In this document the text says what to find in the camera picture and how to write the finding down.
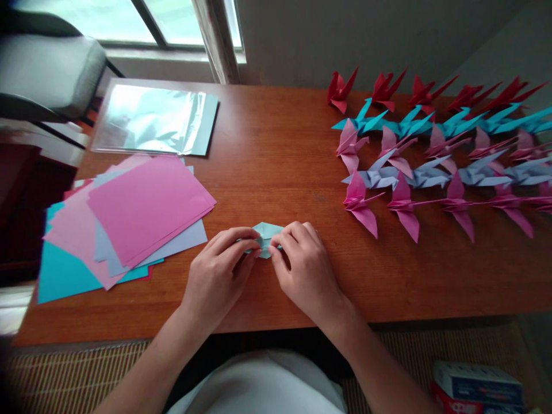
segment chair leg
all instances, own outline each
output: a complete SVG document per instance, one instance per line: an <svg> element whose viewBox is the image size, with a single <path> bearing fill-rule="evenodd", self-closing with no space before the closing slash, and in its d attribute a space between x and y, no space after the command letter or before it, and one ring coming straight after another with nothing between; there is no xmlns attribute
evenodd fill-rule
<svg viewBox="0 0 552 414"><path fill-rule="evenodd" d="M43 129L44 131L58 137L60 140L62 141L65 141L66 143L68 144L71 144L71 145L74 145L80 149L83 149L85 150L86 148L81 144L81 143L78 143L77 141L65 136L64 134L62 134L61 132L51 128L50 126L46 125L45 123L43 122L32 122L33 125L36 125L37 127L39 127L40 129Z"/></svg>
<svg viewBox="0 0 552 414"><path fill-rule="evenodd" d="M118 78L124 78L124 77L125 77L125 75L123 75L123 74L121 73L121 71L120 71L119 69L117 69L117 68L115 67L115 65L114 65L113 63L111 63L111 61L110 61L109 59L107 59L107 61L108 61L108 68L111 69L111 72L113 72L114 74L116 74Z"/></svg>

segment red origami crane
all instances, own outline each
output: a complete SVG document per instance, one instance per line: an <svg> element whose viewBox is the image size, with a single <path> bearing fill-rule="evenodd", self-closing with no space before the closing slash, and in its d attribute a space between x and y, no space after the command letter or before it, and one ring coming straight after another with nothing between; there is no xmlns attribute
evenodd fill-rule
<svg viewBox="0 0 552 414"><path fill-rule="evenodd" d="M548 82L543 83L542 85L537 86L534 89L531 89L530 91L527 91L521 95L516 96L516 94L523 88L525 88L527 85L529 85L529 82L521 82L519 79L519 76L516 76L516 78L513 80L510 85L508 85L501 93L498 95L495 99L493 99L484 109L483 111L491 110L491 109L505 109L510 104L513 104L515 102L523 102L525 99L533 95L535 92L537 92L540 88L542 88L544 85L546 85Z"/></svg>
<svg viewBox="0 0 552 414"><path fill-rule="evenodd" d="M479 96L476 96L482 89L483 85L479 86L470 86L466 85L462 88L458 96L456 96L456 99L454 102L452 102L447 110L451 112L460 112L462 108L473 108L478 103L480 103L483 99L485 99L487 96L492 94L495 89L497 89L502 82L497 83L496 85L488 88L485 92L482 92L479 94Z"/></svg>
<svg viewBox="0 0 552 414"><path fill-rule="evenodd" d="M347 96L349 92L351 92L352 84L355 83L357 72L358 66L352 73L351 79L345 84L343 77L339 72L335 71L333 73L332 83L329 84L328 105L335 106L342 114L345 114L345 110L347 109Z"/></svg>
<svg viewBox="0 0 552 414"><path fill-rule="evenodd" d="M427 85L424 85L418 75L414 77L414 88L413 88L413 94L412 98L410 99L410 105L416 106L421 105L421 109L423 112L425 112L427 115L430 115L431 113L435 112L435 108L433 108L433 100L441 95L445 89L447 89L451 83L453 83L456 78L459 75L455 76L453 79L445 83L443 86L441 86L439 89L437 89L435 92L430 93L431 88L435 86L435 81L428 83Z"/></svg>
<svg viewBox="0 0 552 414"><path fill-rule="evenodd" d="M374 85L374 93L372 94L372 102L379 103L387 106L391 112L395 112L395 103L391 101L391 96L397 91L398 87L401 85L404 75L407 73L405 69L404 72L397 78L395 83L392 86L389 86L391 80L393 79L393 74L379 74L378 79Z"/></svg>

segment wall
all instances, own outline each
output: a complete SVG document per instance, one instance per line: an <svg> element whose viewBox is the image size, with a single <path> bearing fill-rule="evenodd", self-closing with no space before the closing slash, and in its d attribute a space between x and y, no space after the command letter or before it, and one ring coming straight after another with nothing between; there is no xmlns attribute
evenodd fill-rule
<svg viewBox="0 0 552 414"><path fill-rule="evenodd" d="M357 65L358 90L378 74L408 66L438 83L459 67L525 4L523 0L236 0L246 50L247 83L327 88L334 70Z"/></svg>

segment pink paper sheet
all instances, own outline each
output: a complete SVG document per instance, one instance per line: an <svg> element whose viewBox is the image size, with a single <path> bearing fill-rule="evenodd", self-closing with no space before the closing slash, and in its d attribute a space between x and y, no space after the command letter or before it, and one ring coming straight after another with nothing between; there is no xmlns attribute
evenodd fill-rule
<svg viewBox="0 0 552 414"><path fill-rule="evenodd" d="M123 266L139 264L210 212L215 199L176 156L158 156L90 192Z"/></svg>

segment left hand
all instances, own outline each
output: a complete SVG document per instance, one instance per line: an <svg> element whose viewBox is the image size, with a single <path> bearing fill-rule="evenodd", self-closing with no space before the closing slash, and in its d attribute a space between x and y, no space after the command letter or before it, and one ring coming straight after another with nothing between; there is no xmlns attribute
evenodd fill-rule
<svg viewBox="0 0 552 414"><path fill-rule="evenodd" d="M221 231L192 261L180 308L197 329L211 334L241 296L261 253L259 237L250 227ZM252 252L237 265L246 250Z"/></svg>

